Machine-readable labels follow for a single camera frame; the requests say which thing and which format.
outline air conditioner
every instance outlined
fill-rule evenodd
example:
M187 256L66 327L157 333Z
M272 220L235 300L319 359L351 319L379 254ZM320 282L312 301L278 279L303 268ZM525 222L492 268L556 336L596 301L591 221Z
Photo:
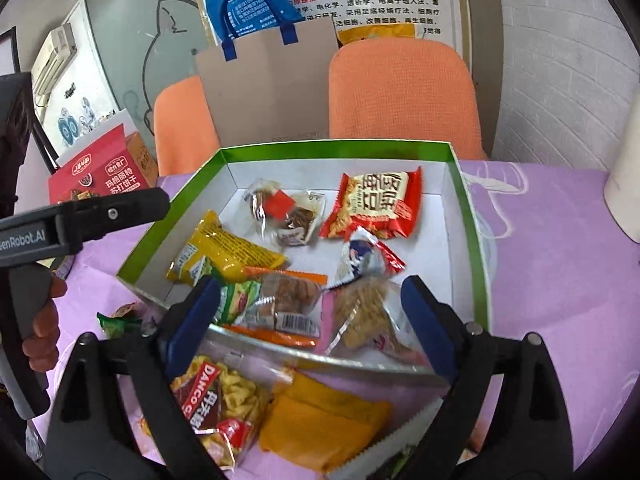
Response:
M69 23L53 29L47 35L31 69L34 96L46 96L51 93L76 51L76 40Z

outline open cardboard box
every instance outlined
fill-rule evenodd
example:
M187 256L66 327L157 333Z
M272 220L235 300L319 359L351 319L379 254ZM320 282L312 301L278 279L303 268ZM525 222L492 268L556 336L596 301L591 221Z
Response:
M478 231L460 167L450 144L420 140L312 140L254 144L219 150L172 200L162 221L155 222L118 272L118 278L145 301L168 308L190 291L166 278L166 272L203 214L215 210L234 232L242 192L258 178L278 181L284 190L324 192L326 217L343 173L355 176L422 167L420 218L409 238L388 240L406 263L394 280L419 275L435 297L450 304L462 321L490 327L490 302ZM290 269L334 276L341 240L315 240L287 248ZM211 325L208 337L237 352L297 367L327 367L348 374L392 373L427 377L429 367L404 365L375 349L348 359L285 348Z

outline metal bolt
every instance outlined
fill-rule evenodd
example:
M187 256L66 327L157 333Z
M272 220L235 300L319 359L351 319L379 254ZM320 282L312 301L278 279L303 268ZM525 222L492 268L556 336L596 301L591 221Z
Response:
M88 345L91 342L93 334L87 332L85 334L82 334L79 338L78 338L78 342L84 346L84 345Z
M536 334L535 332L527 334L527 341L529 341L533 346L542 345L542 338L540 337L540 334Z
M466 331L469 332L471 335L480 335L482 332L484 332L482 327L478 325L478 323L476 323L475 321L469 321L465 325L465 327L466 327Z

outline white brick wall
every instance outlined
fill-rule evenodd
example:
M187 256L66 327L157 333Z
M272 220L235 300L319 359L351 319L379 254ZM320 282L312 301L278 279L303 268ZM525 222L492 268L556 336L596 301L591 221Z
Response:
M502 0L504 76L493 158L610 168L640 59L607 0Z

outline brown paper bag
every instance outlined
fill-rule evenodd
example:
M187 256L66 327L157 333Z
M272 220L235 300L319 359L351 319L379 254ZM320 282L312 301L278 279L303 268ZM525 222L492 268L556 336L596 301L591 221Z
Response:
M297 43L284 44L281 29L272 27L233 40L236 59L227 61L219 46L196 56L223 148L329 137L334 23L320 18L294 26Z

